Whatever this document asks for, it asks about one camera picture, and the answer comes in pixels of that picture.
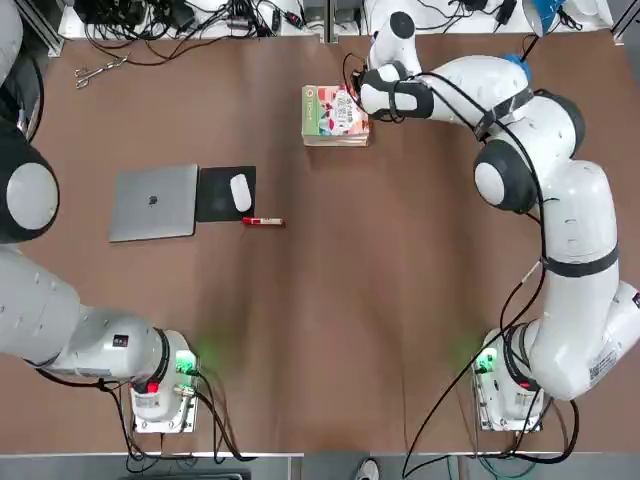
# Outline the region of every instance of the book cover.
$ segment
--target book cover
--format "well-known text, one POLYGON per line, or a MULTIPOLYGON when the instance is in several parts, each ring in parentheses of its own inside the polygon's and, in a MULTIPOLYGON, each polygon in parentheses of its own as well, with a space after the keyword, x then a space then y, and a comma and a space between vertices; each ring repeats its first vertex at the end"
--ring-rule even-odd
POLYGON ((344 85, 302 87, 302 135, 350 137, 368 135, 367 114, 344 85))

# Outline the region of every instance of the shoe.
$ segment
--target shoe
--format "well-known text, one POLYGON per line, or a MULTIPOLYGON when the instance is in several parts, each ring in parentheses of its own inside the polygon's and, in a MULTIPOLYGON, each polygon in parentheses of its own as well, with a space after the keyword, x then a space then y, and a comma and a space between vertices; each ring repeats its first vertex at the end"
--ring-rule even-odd
POLYGON ((355 480, 380 480, 380 469, 373 458, 367 458, 362 462, 355 480))

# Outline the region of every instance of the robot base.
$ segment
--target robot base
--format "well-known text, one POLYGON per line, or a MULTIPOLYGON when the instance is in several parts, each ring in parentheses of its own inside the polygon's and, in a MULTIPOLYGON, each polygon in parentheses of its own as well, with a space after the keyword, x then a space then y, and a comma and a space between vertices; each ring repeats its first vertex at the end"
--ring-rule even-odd
POLYGON ((149 422, 135 416, 137 433, 192 433, 196 428, 197 399, 182 398, 180 410, 171 419, 164 422, 149 422))
POLYGON ((172 330, 164 333, 169 340, 169 364, 157 392, 138 394, 130 390, 136 432, 190 433, 195 430, 197 398, 181 395, 175 388, 194 388, 194 377, 184 372, 197 370, 196 357, 182 335, 172 330))
MULTIPOLYGON (((497 335, 489 332, 484 343, 497 335)), ((480 427, 485 431, 522 431, 535 392, 513 381, 504 363, 503 341, 498 338, 486 347, 473 365, 473 389, 480 427)), ((531 432, 542 411, 544 395, 538 395, 525 432, 531 432)), ((541 430, 538 424, 535 431, 541 430)))

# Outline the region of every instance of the scissors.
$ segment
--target scissors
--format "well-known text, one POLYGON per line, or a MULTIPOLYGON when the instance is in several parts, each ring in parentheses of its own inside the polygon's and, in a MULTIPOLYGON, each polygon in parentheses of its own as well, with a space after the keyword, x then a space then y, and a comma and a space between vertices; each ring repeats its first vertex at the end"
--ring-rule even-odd
POLYGON ((119 57, 113 60, 112 62, 107 63, 103 67, 96 68, 95 70, 87 70, 86 68, 80 68, 76 70, 76 88, 81 89, 89 86, 89 80, 91 80, 96 75, 100 75, 103 72, 108 72, 109 70, 119 67, 123 63, 125 63, 129 59, 129 55, 127 54, 124 57, 119 57))

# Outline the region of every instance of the green indicator light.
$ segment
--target green indicator light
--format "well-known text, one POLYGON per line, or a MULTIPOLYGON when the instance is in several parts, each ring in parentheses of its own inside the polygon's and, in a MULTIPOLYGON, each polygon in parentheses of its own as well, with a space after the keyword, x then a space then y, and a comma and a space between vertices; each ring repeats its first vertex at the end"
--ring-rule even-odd
POLYGON ((485 348, 478 360, 476 360, 477 370, 481 373, 493 372, 493 366, 498 359, 498 351, 495 348, 485 348))
POLYGON ((193 352, 178 350, 176 352, 176 372, 194 375, 197 371, 196 356, 193 352))

